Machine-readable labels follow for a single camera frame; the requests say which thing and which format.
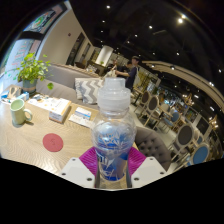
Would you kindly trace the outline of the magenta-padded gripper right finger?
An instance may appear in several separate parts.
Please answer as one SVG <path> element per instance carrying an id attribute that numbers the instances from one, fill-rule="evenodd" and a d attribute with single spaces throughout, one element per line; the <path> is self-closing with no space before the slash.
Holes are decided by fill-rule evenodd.
<path id="1" fill-rule="evenodd" d="M 127 160 L 126 182 L 128 188 L 140 188 L 167 175 L 155 157 L 146 157 L 136 148 L 130 149 Z"/>

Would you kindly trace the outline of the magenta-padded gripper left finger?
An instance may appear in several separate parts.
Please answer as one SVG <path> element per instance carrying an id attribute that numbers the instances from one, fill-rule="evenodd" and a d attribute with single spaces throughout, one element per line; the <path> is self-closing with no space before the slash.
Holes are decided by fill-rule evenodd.
<path id="1" fill-rule="evenodd" d="M 78 158 L 72 157 L 59 176 L 84 188 L 98 188 L 100 174 L 95 149 L 88 149 Z"/>

